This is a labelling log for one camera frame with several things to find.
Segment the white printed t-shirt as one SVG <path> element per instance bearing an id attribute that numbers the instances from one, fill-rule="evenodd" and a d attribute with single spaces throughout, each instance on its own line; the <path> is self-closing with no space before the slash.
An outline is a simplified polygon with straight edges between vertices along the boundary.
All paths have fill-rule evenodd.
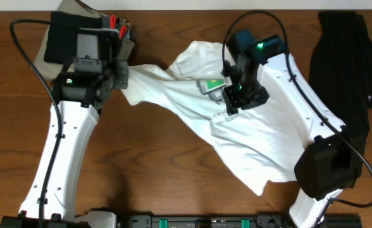
<path id="1" fill-rule="evenodd" d="M 294 166 L 304 149 L 293 121 L 275 98 L 227 114 L 221 96 L 228 85 L 221 75 L 221 48 L 218 42 L 193 41 L 166 70 L 131 66 L 123 94 L 132 106 L 148 102 L 173 112 L 260 196 L 269 181 L 296 180 Z"/>

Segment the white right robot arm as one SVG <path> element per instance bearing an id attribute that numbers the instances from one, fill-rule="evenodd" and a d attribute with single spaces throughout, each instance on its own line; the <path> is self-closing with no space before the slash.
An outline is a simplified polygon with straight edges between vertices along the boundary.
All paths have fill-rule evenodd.
<path id="1" fill-rule="evenodd" d="M 229 115 L 265 105 L 275 98 L 298 133 L 303 154 L 294 165 L 300 190 L 284 227 L 361 227 L 357 215 L 325 214 L 337 196 L 354 185 L 359 155 L 346 136 L 346 124 L 315 94 L 287 48 L 287 38 L 257 40 L 248 30 L 227 35 L 223 62 L 231 85 L 223 89 Z"/>

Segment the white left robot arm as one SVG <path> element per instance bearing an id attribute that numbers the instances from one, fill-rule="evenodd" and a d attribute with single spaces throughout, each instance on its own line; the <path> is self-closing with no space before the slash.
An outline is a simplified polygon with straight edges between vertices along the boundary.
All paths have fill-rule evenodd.
<path id="1" fill-rule="evenodd" d="M 51 97 L 47 139 L 32 187 L 18 215 L 1 227 L 117 227 L 115 213 L 76 213 L 76 193 L 84 154 L 104 103 L 127 86 L 128 64 L 118 59 L 116 30 L 81 28 L 75 54 L 65 61 L 47 91 Z"/>

